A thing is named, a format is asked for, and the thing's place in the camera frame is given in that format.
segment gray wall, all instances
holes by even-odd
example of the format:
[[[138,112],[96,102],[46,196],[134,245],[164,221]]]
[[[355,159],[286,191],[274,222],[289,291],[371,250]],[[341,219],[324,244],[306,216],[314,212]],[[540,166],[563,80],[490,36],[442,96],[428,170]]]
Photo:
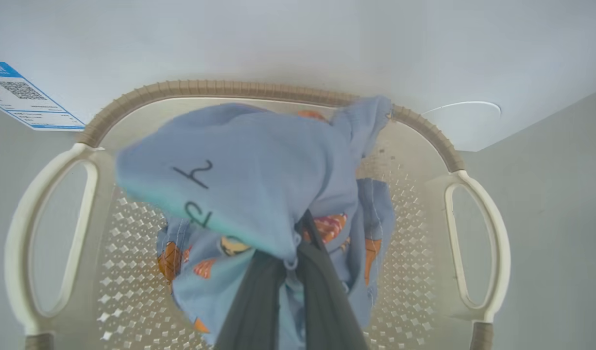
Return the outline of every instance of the gray wall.
[[[596,93],[463,157],[498,205],[511,242],[494,349],[595,350]],[[455,204],[468,206],[466,198]],[[473,239],[483,230],[475,213],[455,212],[468,229],[465,269],[486,276],[486,255],[477,252],[487,241]],[[476,291],[486,281],[469,284]]]
[[[447,109],[468,150],[596,91],[596,0],[170,4],[0,0],[0,61],[85,122],[122,93],[176,79],[385,93],[418,112],[502,106],[500,119]]]
[[[11,312],[4,286],[4,241],[12,213],[36,174],[58,153],[71,148],[76,134],[61,131],[33,131],[0,112],[0,350],[22,349],[23,329]],[[38,230],[33,268],[39,279],[36,288],[42,304],[53,305],[60,289],[71,232],[85,181],[75,169],[54,193]]]

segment white ceiling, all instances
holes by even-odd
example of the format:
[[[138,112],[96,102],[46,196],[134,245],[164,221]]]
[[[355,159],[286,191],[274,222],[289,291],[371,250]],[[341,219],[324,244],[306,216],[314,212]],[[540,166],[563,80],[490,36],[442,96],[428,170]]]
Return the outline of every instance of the white ceiling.
[[[596,91],[596,0],[0,0],[0,61],[83,120],[173,79],[494,102],[428,115],[478,150]]]

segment black letter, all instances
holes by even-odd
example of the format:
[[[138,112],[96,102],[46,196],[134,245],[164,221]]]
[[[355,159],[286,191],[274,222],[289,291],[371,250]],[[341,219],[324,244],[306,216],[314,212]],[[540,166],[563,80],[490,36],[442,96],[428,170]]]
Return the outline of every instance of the black letter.
[[[211,217],[211,213],[212,212],[207,213],[207,217],[205,217],[205,221],[200,222],[198,219],[196,219],[194,217],[194,215],[192,214],[192,212],[189,211],[189,208],[188,208],[189,206],[193,206],[196,209],[196,211],[198,211],[198,215],[202,215],[203,214],[203,211],[201,210],[201,208],[199,208],[199,206],[195,202],[187,202],[185,204],[185,212],[190,217],[190,219],[193,222],[196,222],[197,224],[199,224],[200,226],[203,226],[203,227],[206,228],[207,227],[207,223],[209,222],[209,218]]]
[[[205,184],[203,184],[202,182],[198,181],[195,177],[194,177],[194,173],[197,171],[207,171],[211,168],[213,168],[213,164],[211,164],[210,161],[207,161],[207,168],[198,168],[198,169],[194,169],[193,171],[189,172],[189,175],[185,173],[185,171],[181,170],[181,169],[177,169],[176,167],[173,166],[173,170],[180,173],[181,175],[184,175],[185,177],[189,178],[190,180],[196,182],[196,184],[198,184],[199,186],[201,186],[204,189],[209,189],[209,187],[205,186]]]

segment qr code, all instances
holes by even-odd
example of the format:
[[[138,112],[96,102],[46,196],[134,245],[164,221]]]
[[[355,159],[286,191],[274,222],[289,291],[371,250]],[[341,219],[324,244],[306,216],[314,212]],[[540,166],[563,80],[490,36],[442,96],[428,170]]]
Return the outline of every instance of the qr code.
[[[40,93],[36,92],[32,86],[25,82],[0,82],[0,86],[10,91],[13,95],[22,100],[46,100]]]

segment blue garment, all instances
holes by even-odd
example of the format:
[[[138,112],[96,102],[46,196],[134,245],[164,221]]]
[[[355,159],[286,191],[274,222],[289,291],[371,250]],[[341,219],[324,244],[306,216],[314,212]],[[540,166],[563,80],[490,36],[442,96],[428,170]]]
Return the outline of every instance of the blue garment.
[[[340,235],[326,247],[360,324],[368,323],[373,292],[364,283],[364,239],[365,228],[374,227],[368,213],[390,209],[375,225],[384,234],[394,215],[387,190],[371,202],[358,200],[360,188],[375,181],[357,182],[354,173],[390,110],[386,98],[366,98],[338,109],[326,124],[240,104],[212,106],[175,118],[118,154],[118,185],[167,217],[158,252],[175,235],[172,242],[182,252],[191,246],[173,293],[191,321],[202,319],[209,343],[215,343],[254,252],[227,256],[220,237],[295,263],[300,235],[293,226],[307,209],[315,217],[347,215]],[[302,286],[289,277],[280,292],[280,348],[303,348]]]
[[[349,235],[351,244],[346,250],[339,247],[329,254],[340,281],[347,288],[358,323],[364,327],[369,323],[377,297],[377,275],[391,241],[395,215],[385,182],[359,179],[357,185],[360,203]],[[383,240],[378,259],[371,266],[369,285],[364,283],[366,238]],[[229,257],[221,248],[218,234],[190,224],[187,219],[170,216],[167,216],[167,226],[158,232],[158,255],[168,242],[175,242],[181,252],[188,252],[187,262],[183,262],[180,275],[173,281],[175,301],[192,322],[199,318],[205,324],[210,333],[203,337],[214,344],[254,249]],[[208,259],[216,259],[209,279],[192,273],[197,264]],[[303,349],[304,290],[291,272],[280,289],[279,299],[279,348]]]

